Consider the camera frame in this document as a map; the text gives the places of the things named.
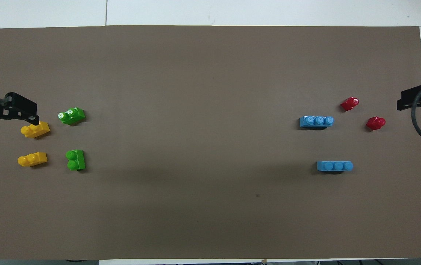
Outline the blue three-stud block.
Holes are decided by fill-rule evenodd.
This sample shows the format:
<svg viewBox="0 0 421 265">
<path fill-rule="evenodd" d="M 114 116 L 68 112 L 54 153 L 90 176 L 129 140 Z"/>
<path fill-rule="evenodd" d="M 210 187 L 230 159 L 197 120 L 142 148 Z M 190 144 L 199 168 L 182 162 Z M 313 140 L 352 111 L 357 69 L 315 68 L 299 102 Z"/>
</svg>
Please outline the blue three-stud block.
<svg viewBox="0 0 421 265">
<path fill-rule="evenodd" d="M 333 116 L 302 116 L 299 118 L 301 128 L 328 128 L 335 122 Z"/>
<path fill-rule="evenodd" d="M 317 170 L 321 172 L 346 172 L 353 167 L 351 161 L 317 161 Z"/>
</svg>

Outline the red one-stud block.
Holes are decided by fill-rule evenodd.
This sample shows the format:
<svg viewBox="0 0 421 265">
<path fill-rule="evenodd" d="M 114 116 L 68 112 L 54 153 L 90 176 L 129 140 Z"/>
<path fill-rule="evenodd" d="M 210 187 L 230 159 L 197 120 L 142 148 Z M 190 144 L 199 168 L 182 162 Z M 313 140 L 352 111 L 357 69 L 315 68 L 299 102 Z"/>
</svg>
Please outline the red one-stud block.
<svg viewBox="0 0 421 265">
<path fill-rule="evenodd" d="M 359 104 L 359 99 L 357 97 L 349 97 L 344 100 L 340 106 L 344 111 L 350 111 Z"/>
<path fill-rule="evenodd" d="M 365 124 L 368 129 L 371 131 L 378 130 L 385 126 L 386 120 L 379 116 L 373 116 L 370 119 L 368 119 L 367 123 Z"/>
</svg>

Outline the yellow two-stud block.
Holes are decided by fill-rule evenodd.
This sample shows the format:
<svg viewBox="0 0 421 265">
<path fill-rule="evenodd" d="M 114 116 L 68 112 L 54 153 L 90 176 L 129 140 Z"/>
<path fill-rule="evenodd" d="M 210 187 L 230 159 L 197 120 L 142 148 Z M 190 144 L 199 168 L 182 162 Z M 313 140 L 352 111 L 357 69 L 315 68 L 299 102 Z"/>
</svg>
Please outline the yellow two-stud block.
<svg viewBox="0 0 421 265">
<path fill-rule="evenodd" d="M 27 138 L 37 138 L 50 132 L 50 127 L 47 122 L 39 121 L 38 125 L 23 126 L 20 132 Z"/>
<path fill-rule="evenodd" d="M 20 156 L 17 163 L 22 167 L 32 167 L 48 161 L 47 154 L 44 152 L 30 153 L 26 156 Z"/>
</svg>

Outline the brown table mat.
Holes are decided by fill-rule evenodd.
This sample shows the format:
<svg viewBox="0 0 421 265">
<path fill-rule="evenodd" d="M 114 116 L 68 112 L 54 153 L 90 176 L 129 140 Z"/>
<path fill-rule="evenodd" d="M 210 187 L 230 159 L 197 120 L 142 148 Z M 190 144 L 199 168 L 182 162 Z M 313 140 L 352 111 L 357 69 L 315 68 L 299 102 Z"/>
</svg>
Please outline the brown table mat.
<svg viewBox="0 0 421 265">
<path fill-rule="evenodd" d="M 419 27 L 0 29 L 0 97 L 51 129 L 0 120 L 0 259 L 421 258 L 420 84 Z"/>
</svg>

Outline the green two-stud block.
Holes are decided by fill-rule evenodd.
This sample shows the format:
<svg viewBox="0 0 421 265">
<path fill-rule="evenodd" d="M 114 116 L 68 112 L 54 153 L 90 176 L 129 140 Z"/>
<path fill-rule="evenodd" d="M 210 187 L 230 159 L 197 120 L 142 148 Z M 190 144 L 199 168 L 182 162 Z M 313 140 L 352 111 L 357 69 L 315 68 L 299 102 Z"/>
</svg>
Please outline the green two-stud block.
<svg viewBox="0 0 421 265">
<path fill-rule="evenodd" d="M 86 169 L 83 150 L 75 149 L 67 151 L 65 154 L 68 159 L 67 168 L 71 171 L 80 171 Z"/>
<path fill-rule="evenodd" d="M 76 124 L 86 118 L 83 109 L 78 107 L 69 108 L 65 112 L 60 112 L 57 115 L 58 119 L 67 125 Z"/>
</svg>

